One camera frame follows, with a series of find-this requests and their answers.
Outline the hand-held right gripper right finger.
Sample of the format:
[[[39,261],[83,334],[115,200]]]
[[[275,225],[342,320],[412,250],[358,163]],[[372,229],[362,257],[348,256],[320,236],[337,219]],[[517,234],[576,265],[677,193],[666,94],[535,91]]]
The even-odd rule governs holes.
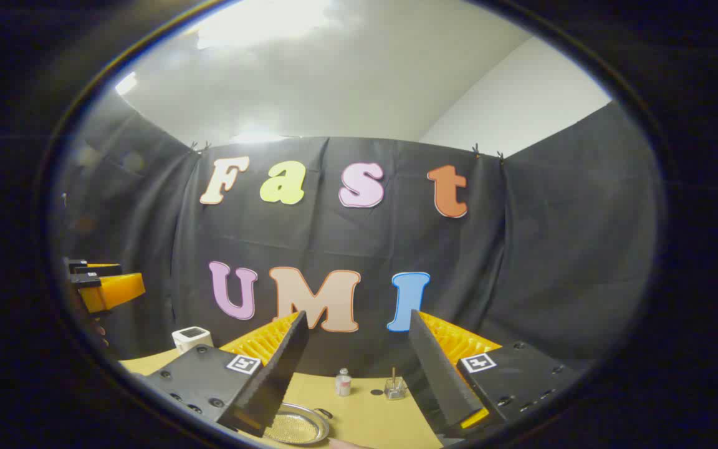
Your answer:
[[[538,347],[498,344],[430,314],[413,311],[408,340],[441,413],[447,437],[504,431],[543,411],[581,375]]]

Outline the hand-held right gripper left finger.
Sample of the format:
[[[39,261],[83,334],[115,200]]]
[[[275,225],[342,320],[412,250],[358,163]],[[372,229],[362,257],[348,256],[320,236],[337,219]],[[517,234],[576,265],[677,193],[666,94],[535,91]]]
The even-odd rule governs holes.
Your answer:
[[[309,336],[307,313],[297,311],[222,349],[196,345],[146,382],[203,420],[261,437],[281,407]]]

